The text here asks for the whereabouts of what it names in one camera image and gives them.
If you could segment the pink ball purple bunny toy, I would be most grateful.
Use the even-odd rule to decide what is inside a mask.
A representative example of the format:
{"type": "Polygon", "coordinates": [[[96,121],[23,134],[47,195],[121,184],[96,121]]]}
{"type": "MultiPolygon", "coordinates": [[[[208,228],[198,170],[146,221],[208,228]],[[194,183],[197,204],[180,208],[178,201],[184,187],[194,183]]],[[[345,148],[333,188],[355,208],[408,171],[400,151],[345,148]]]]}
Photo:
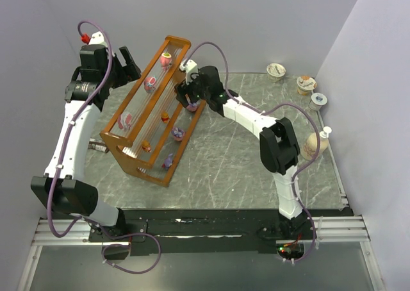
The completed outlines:
{"type": "Polygon", "coordinates": [[[185,137],[185,130],[178,127],[173,127],[171,130],[171,135],[173,136],[174,140],[180,142],[185,137]]]}

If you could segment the small purple bunny toy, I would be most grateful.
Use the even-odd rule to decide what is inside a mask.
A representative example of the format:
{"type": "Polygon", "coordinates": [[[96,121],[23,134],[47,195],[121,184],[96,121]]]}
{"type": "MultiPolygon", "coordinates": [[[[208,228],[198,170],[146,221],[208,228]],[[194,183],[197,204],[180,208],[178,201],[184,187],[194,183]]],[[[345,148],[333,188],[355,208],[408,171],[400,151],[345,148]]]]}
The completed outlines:
{"type": "Polygon", "coordinates": [[[169,170],[169,168],[173,165],[173,154],[170,153],[164,160],[162,164],[162,168],[165,170],[169,170]]]}

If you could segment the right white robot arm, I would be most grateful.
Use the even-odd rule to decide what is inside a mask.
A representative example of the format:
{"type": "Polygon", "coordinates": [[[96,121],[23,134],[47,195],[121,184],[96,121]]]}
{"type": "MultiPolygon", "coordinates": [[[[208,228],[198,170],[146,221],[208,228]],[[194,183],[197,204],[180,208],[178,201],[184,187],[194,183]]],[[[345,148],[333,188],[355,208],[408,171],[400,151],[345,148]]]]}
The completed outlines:
{"type": "Polygon", "coordinates": [[[297,180],[292,177],[297,171],[300,148],[291,122],[285,117],[264,115],[235,91],[225,90],[214,66],[180,64],[179,70],[184,80],[174,87],[176,99],[185,108],[205,102],[214,112],[251,132],[259,140],[261,163],[274,176],[279,213],[289,220],[298,217],[302,206],[297,180]]]}

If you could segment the pink egg toy blue spots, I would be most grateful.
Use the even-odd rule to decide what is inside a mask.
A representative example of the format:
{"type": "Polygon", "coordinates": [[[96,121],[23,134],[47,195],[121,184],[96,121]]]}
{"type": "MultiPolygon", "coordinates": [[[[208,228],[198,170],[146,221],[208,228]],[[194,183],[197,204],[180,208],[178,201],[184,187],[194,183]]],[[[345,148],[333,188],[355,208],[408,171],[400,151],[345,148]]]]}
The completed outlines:
{"type": "Polygon", "coordinates": [[[148,94],[151,94],[156,90],[157,78],[155,76],[149,76],[144,79],[143,83],[144,90],[148,94]]]}

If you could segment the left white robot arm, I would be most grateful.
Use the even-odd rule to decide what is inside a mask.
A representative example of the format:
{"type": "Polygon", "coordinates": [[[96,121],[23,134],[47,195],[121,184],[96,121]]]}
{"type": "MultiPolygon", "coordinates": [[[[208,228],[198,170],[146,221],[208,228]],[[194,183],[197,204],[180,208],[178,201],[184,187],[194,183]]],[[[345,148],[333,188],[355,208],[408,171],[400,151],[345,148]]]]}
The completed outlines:
{"type": "Polygon", "coordinates": [[[84,219],[106,230],[112,237],[127,233],[126,219],[120,208],[110,206],[98,189],[84,181],[85,156],[93,127],[97,122],[110,90],[136,81],[141,70],[128,48],[119,49],[126,61],[108,56],[104,44],[83,45],[77,67],[65,89],[63,126],[53,157],[42,176],[31,180],[31,190],[47,209],[49,227],[56,237],[65,232],[55,230],[54,213],[84,219]]]}

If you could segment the pink pot toy green top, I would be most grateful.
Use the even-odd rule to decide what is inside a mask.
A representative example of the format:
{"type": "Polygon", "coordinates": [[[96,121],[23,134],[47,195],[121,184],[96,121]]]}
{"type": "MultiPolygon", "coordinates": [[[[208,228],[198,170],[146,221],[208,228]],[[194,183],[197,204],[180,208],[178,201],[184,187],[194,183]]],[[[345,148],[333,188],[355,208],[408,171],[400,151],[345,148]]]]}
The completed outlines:
{"type": "Polygon", "coordinates": [[[172,66],[172,55],[168,52],[163,52],[160,56],[160,65],[163,71],[168,70],[172,66]]]}

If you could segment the pink egg toy white frill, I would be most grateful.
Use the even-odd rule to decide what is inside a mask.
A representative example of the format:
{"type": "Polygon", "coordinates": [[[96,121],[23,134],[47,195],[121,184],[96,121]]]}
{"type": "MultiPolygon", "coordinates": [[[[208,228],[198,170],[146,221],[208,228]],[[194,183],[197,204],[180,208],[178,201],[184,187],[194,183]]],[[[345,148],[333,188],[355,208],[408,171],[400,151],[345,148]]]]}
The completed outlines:
{"type": "Polygon", "coordinates": [[[119,129],[127,131],[131,127],[132,114],[130,112],[123,112],[117,119],[119,129]]]}

